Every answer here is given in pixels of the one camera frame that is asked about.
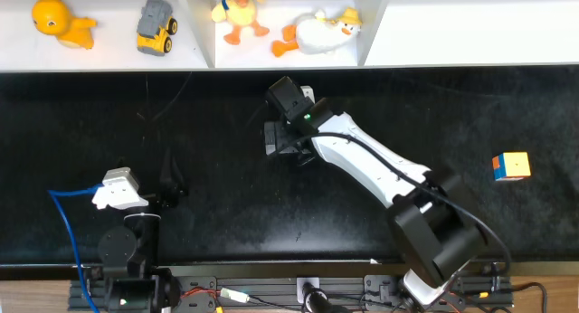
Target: yellow hat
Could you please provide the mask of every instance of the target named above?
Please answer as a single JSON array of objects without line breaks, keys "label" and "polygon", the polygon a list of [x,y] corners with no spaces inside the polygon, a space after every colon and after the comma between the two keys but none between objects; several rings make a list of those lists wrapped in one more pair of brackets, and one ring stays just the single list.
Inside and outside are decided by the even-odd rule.
[{"label": "yellow hat", "polygon": [[347,8],[344,14],[336,20],[341,21],[344,24],[362,24],[358,16],[358,11],[354,8]]}]

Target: yellow cube face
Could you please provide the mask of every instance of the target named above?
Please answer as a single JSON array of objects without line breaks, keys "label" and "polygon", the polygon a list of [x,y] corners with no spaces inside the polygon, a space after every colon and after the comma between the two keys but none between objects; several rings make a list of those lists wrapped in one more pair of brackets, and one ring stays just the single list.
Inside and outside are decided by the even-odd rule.
[{"label": "yellow cube face", "polygon": [[507,176],[531,176],[531,167],[526,152],[504,153]]}]

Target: toy truck wheel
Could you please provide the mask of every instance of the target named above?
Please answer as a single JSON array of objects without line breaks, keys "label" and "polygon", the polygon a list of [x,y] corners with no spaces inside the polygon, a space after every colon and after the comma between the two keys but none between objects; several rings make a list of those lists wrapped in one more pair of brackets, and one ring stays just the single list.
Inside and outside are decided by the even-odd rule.
[{"label": "toy truck wheel", "polygon": [[173,35],[177,33],[177,20],[171,19],[169,20],[169,34]]},{"label": "toy truck wheel", "polygon": [[167,37],[165,39],[165,43],[163,44],[163,52],[168,53],[171,52],[173,48],[173,42],[171,42],[171,38]]}]

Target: white plush duck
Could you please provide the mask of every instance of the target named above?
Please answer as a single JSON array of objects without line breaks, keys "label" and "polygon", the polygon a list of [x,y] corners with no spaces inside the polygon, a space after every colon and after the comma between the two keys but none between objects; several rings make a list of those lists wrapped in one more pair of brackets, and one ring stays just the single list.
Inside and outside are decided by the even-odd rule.
[{"label": "white plush duck", "polygon": [[336,20],[328,20],[324,11],[319,10],[316,14],[304,14],[296,24],[283,28],[283,40],[286,43],[273,42],[271,51],[277,57],[297,49],[305,54],[333,52],[355,39],[361,27],[362,22],[356,9],[347,8]]}]

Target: plush duck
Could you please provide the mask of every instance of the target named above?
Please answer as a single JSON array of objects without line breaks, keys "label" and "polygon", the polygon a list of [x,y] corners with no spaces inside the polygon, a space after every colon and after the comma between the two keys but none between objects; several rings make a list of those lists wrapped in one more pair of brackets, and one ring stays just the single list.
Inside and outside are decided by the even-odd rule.
[{"label": "plush duck", "polygon": [[212,19],[220,23],[227,19],[233,25],[233,32],[224,36],[231,45],[239,45],[242,28],[251,26],[256,36],[265,36],[270,32],[257,22],[257,6],[253,0],[222,0],[211,13]]},{"label": "plush duck", "polygon": [[297,49],[305,54],[333,52],[355,39],[361,27],[356,9],[347,8],[336,20],[328,20],[324,11],[320,10],[316,14],[302,15],[296,24],[283,28],[286,43],[273,42],[271,51],[277,57]]},{"label": "plush duck", "polygon": [[96,20],[73,16],[62,0],[38,0],[33,22],[39,32],[56,36],[64,46],[89,50],[94,45],[90,28],[97,26]]}]

